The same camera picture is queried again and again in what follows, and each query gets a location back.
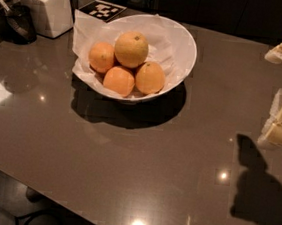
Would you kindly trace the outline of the yellow-orange orange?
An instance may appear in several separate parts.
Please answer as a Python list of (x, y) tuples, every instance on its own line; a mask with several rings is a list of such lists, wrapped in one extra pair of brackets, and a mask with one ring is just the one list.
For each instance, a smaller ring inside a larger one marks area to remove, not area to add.
[(148, 51), (148, 40), (136, 31), (123, 32), (115, 42), (115, 57), (126, 68), (137, 68), (144, 63)]

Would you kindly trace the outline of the right orange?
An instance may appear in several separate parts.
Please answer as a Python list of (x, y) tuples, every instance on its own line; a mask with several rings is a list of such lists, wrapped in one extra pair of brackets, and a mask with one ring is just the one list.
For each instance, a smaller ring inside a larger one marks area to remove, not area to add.
[(158, 63), (148, 61), (135, 71), (135, 85), (144, 95), (155, 94), (164, 87), (164, 70)]

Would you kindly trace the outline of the front orange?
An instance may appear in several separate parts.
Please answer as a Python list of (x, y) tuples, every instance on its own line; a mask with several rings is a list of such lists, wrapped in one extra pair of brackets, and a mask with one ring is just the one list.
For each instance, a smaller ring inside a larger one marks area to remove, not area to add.
[(114, 66), (107, 71), (103, 79), (103, 86), (124, 98), (133, 90), (135, 86), (134, 79), (134, 75), (130, 70), (122, 66)]

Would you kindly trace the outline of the black white marker tag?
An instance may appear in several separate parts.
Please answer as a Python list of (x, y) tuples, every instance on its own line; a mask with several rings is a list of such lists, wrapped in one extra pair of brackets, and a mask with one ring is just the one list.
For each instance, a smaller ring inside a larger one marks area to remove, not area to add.
[(116, 16), (119, 16), (127, 9), (126, 6), (119, 6), (118, 4), (109, 3), (102, 0), (93, 0), (90, 3), (80, 7), (80, 11), (89, 16), (95, 17), (98, 20), (109, 22)]

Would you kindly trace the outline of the left orange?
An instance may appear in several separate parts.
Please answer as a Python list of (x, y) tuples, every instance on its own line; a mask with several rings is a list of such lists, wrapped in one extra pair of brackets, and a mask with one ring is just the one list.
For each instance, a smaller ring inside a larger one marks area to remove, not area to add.
[(107, 73), (115, 64), (114, 46), (107, 42), (95, 43), (89, 51), (89, 64), (98, 73)]

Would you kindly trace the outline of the white ceramic jar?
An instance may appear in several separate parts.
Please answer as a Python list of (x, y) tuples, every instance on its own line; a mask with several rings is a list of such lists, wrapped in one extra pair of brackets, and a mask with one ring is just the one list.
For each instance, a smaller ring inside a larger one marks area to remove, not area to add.
[(30, 9), (36, 32), (55, 38), (73, 27), (70, 0), (20, 0)]

